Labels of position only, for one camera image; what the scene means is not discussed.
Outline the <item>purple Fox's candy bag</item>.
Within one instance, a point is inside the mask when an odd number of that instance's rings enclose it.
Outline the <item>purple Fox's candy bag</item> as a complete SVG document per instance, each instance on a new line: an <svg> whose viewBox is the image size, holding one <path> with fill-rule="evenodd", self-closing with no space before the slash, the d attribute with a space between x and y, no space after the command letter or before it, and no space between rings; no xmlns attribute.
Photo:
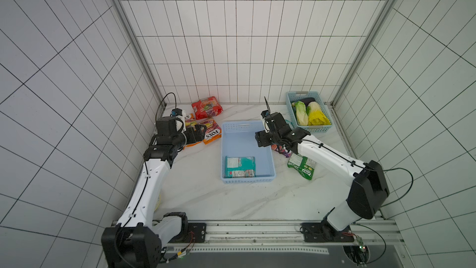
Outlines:
<svg viewBox="0 0 476 268"><path fill-rule="evenodd" d="M273 144L271 146L271 149L273 151L276 151L280 155L285 156L286 158L289 158L292 155L292 152L290 150L287 150L284 146L281 146L281 145Z"/></svg>

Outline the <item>light blue plastic basket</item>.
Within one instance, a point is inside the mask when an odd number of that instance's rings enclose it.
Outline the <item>light blue plastic basket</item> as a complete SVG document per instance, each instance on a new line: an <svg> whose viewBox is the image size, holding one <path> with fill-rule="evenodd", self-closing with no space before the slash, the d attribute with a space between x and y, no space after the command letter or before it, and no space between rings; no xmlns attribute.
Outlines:
<svg viewBox="0 0 476 268"><path fill-rule="evenodd" d="M225 184L271 182L276 170L271 148L259 147L255 134L264 130L261 120L227 121L221 126L221 180ZM230 177L226 172L228 158L254 157L254 177Z"/></svg>

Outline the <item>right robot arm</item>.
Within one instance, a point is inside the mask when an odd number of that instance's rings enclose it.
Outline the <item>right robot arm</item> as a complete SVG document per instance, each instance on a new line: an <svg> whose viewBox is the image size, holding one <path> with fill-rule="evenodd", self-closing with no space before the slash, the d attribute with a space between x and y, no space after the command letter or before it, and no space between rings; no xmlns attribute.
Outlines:
<svg viewBox="0 0 476 268"><path fill-rule="evenodd" d="M389 197L389 188L381 165L344 155L318 140L309 131L291 128L279 112L261 113L264 130L255 133L259 147L278 145L294 154L322 165L350 187L347 199L333 208L320 223L326 232L342 232L364 218L372 219Z"/></svg>

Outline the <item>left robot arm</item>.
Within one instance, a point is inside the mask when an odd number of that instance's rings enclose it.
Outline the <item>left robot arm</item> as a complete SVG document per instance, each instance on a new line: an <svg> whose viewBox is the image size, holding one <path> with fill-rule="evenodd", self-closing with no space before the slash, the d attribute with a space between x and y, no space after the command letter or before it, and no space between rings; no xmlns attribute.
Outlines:
<svg viewBox="0 0 476 268"><path fill-rule="evenodd" d="M110 268L156 268L186 255L195 243L183 212L167 213L156 222L154 213L162 185L191 131L180 109L156 120L156 133L143 155L143 167L129 204L113 227L104 230L101 244Z"/></svg>

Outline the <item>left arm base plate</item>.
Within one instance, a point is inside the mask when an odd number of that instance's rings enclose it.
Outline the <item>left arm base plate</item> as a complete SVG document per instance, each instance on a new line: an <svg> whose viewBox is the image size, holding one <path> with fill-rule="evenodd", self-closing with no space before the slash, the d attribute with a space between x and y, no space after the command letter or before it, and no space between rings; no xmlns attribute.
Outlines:
<svg viewBox="0 0 476 268"><path fill-rule="evenodd" d="M206 223L189 223L185 235L178 240L179 243L204 243L207 234Z"/></svg>

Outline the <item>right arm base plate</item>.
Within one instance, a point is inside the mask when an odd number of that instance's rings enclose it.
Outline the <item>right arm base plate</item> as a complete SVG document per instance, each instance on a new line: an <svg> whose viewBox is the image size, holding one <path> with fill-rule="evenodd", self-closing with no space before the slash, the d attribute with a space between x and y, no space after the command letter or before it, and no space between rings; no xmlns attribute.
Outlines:
<svg viewBox="0 0 476 268"><path fill-rule="evenodd" d="M336 231L326 222L302 223L299 229L306 243L353 243L354 237Z"/></svg>

